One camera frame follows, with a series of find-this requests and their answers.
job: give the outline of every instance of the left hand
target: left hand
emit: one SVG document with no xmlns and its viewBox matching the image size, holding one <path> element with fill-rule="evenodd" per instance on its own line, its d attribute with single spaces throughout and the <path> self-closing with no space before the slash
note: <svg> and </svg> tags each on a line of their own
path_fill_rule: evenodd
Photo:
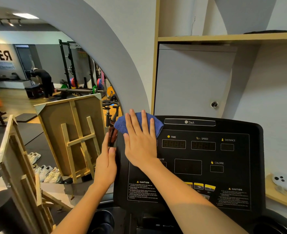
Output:
<svg viewBox="0 0 287 234">
<path fill-rule="evenodd" d="M 107 189 L 114 182 L 116 176 L 115 151 L 116 148 L 108 147 L 109 133 L 106 133 L 102 143 L 102 152 L 96 161 L 96 170 L 93 184 Z"/>
</svg>

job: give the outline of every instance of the shelf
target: shelf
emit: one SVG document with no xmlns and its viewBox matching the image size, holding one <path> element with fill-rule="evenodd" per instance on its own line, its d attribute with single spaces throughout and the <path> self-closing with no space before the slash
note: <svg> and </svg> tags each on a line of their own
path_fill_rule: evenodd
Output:
<svg viewBox="0 0 287 234">
<path fill-rule="evenodd" d="M 287 33 L 159 37 L 159 42 L 287 43 Z"/>
<path fill-rule="evenodd" d="M 275 189 L 276 185 L 272 182 L 271 178 L 272 178 L 272 174 L 269 174 L 265 180 L 266 196 L 270 199 L 273 199 L 274 201 L 277 201 L 287 206 L 287 192 L 285 191 L 285 195 L 284 195 L 276 191 Z"/>
</svg>

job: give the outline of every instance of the cup holder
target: cup holder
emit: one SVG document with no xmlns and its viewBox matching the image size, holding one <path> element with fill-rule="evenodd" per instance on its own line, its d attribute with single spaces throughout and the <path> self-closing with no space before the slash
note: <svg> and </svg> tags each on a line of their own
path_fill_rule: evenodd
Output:
<svg viewBox="0 0 287 234">
<path fill-rule="evenodd" d="M 87 234 L 113 234 L 113 231 L 114 219 L 112 214 L 106 210 L 95 212 Z"/>
</svg>

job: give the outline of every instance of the ceiling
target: ceiling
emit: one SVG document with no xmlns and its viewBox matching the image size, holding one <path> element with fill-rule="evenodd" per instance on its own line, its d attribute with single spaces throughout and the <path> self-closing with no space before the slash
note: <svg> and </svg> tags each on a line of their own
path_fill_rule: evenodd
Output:
<svg viewBox="0 0 287 234">
<path fill-rule="evenodd" d="M 41 23 L 46 23 L 43 20 L 40 19 L 24 19 L 19 16 L 13 15 L 12 13 L 19 13 L 20 11 L 5 8 L 5 7 L 0 7 L 0 18 L 6 19 L 6 18 L 20 18 L 22 24 L 41 24 Z M 17 20 L 12 20 L 11 21 L 13 24 L 18 23 Z"/>
</svg>

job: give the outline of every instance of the treadmill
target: treadmill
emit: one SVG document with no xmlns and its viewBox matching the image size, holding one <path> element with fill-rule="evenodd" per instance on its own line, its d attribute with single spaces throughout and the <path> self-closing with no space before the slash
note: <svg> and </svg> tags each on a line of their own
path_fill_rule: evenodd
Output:
<svg viewBox="0 0 287 234">
<path fill-rule="evenodd" d="M 287 233 L 287 219 L 265 206 L 260 125 L 220 118 L 156 117 L 164 124 L 157 137 L 157 157 L 167 169 L 248 233 Z M 153 183 L 124 151 L 124 137 L 118 133 L 114 192 L 104 196 L 88 233 L 182 233 Z"/>
</svg>

